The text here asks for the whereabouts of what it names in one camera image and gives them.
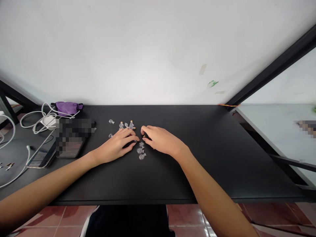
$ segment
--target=purple cloth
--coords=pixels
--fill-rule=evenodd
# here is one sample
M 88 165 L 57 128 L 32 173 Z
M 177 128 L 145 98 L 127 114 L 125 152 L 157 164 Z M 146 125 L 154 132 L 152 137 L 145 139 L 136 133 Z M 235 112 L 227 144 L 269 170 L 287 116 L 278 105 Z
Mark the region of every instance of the purple cloth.
M 75 102 L 58 101 L 58 102 L 56 102 L 56 107 L 57 107 L 57 110 L 59 112 L 73 115 L 73 114 L 77 113 L 78 110 L 82 109 L 83 104 L 78 104 Z

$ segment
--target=white cable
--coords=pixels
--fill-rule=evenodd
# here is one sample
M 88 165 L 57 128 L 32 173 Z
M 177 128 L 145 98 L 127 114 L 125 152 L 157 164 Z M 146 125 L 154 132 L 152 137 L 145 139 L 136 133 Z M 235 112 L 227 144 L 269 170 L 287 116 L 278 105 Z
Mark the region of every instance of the white cable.
M 1 135 L 1 141 L 0 141 L 0 144 L 3 142 L 3 140 L 4 140 L 4 135 L 3 135 L 3 133 L 0 131 L 0 135 Z
M 26 164 L 25 164 L 25 166 L 23 167 L 21 173 L 19 173 L 18 176 L 15 177 L 14 179 L 12 179 L 10 182 L 8 182 L 8 183 L 6 183 L 6 184 L 0 186 L 0 188 L 3 188 L 3 187 L 5 187 L 5 186 L 9 185 L 10 183 L 14 182 L 18 177 L 20 177 L 20 176 L 28 169 L 28 168 L 26 167 L 26 165 L 27 165 L 27 163 L 29 162 L 29 160 L 30 160 L 30 158 L 31 158 L 31 157 L 30 157 L 30 156 L 31 156 L 31 148 L 30 148 L 30 146 L 26 146 L 26 149 L 28 150 L 28 153 L 29 153 L 29 154 L 28 154 L 28 156 L 27 156 Z
M 47 105 L 49 106 L 49 108 L 50 108 L 50 111 L 49 111 L 47 114 L 44 112 L 44 105 L 45 105 L 45 104 L 47 104 Z M 30 125 L 30 126 L 24 126 L 24 125 L 23 125 L 22 121 L 23 121 L 23 119 L 24 119 L 26 116 L 28 116 L 28 115 L 30 115 L 30 114 L 32 114 L 32 113 L 38 113 L 38 112 L 41 112 L 42 115 L 43 115 L 43 117 L 42 117 L 40 120 L 38 120 L 35 124 Z M 74 115 L 66 114 L 66 113 L 63 113 L 63 112 L 59 112 L 59 111 L 54 110 L 54 109 L 50 106 L 49 103 L 44 102 L 43 105 L 42 105 L 41 111 L 33 111 L 33 112 L 28 113 L 28 114 L 25 114 L 25 115 L 21 118 L 21 120 L 20 120 L 20 125 L 21 125 L 21 127 L 23 127 L 23 128 L 32 128 L 33 133 L 34 133 L 34 134 L 38 134 L 38 133 L 40 133 L 40 132 L 46 131 L 46 130 L 47 130 L 48 128 L 50 128 L 50 127 L 52 127 L 52 128 L 56 127 L 56 126 L 49 126 L 49 124 L 50 124 L 56 117 L 63 117 L 63 118 L 74 119 L 75 116 L 76 116 L 79 112 L 80 112 L 80 110 L 79 110 L 76 114 L 74 114 Z M 70 116 L 70 117 L 61 116 L 61 115 L 58 115 L 57 113 L 65 114 L 65 115 L 68 115 L 68 116 Z M 43 125 L 44 125 L 44 126 L 43 126 L 40 130 L 36 131 L 37 125 L 38 125 L 44 118 L 46 118 L 46 117 L 48 117 L 48 116 L 53 116 L 53 119 L 50 120 L 47 124 L 45 124 L 45 123 L 43 122 Z
M 14 138 L 14 136 L 15 136 L 15 124 L 14 124 L 14 122 L 12 121 L 12 119 L 10 118 L 10 117 L 8 117 L 8 116 L 6 116 L 6 115 L 0 115 L 0 116 L 4 116 L 4 117 L 6 117 L 11 123 L 12 123 L 12 126 L 13 126 L 13 134 L 12 134 L 12 137 L 11 137 L 11 139 L 6 143 L 6 144 L 4 144 L 2 147 L 0 147 L 0 149 L 2 149 L 2 148 L 4 148 L 6 145 L 8 145 L 11 141 L 12 141 L 12 139 Z

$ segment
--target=left hand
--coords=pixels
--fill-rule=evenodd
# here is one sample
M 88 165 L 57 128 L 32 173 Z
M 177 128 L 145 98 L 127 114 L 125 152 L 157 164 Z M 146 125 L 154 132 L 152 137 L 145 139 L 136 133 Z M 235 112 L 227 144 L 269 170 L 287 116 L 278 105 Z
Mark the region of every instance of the left hand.
M 123 149 L 127 143 L 131 141 L 139 141 L 135 132 L 132 129 L 120 129 L 113 137 L 107 140 L 103 145 L 91 151 L 92 157 L 96 161 L 96 165 L 107 163 L 125 155 L 131 151 L 136 143 L 132 143 Z

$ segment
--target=smartphone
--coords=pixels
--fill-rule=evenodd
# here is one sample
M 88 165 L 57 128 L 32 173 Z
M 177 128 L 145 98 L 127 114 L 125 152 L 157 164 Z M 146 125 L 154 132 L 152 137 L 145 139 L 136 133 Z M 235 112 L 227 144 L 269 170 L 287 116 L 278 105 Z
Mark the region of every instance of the smartphone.
M 62 147 L 58 148 L 57 158 L 76 158 L 85 142 L 86 138 L 70 137 L 67 141 L 62 142 Z
M 56 137 L 53 130 L 26 164 L 28 168 L 46 168 L 56 152 Z

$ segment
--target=dark pants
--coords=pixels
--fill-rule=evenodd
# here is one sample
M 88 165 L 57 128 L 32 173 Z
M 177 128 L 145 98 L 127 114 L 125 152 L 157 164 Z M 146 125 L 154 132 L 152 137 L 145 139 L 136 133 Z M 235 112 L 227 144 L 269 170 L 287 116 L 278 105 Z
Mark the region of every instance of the dark pants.
M 100 206 L 90 217 L 86 237 L 175 237 L 166 205 Z

